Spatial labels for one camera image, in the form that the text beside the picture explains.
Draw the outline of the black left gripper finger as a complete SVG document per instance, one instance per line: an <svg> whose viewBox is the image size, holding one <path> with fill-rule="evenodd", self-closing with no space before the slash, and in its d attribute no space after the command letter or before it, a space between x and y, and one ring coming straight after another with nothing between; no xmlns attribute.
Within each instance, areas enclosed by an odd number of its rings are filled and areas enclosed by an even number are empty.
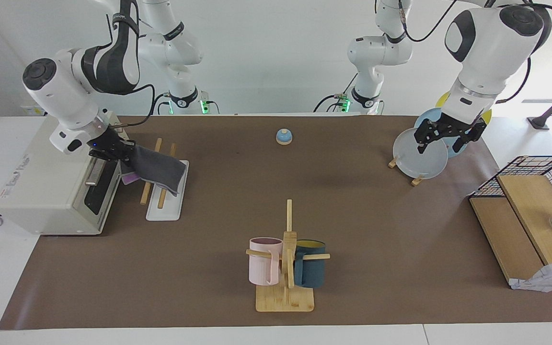
<svg viewBox="0 0 552 345"><path fill-rule="evenodd" d="M434 126L419 126L414 132L419 154L423 154L427 145L432 142L433 129Z"/></svg>
<svg viewBox="0 0 552 345"><path fill-rule="evenodd" d="M478 141L487 127L486 122L476 122L471 129L461 131L452 144L452 151L458 154L469 142Z"/></svg>

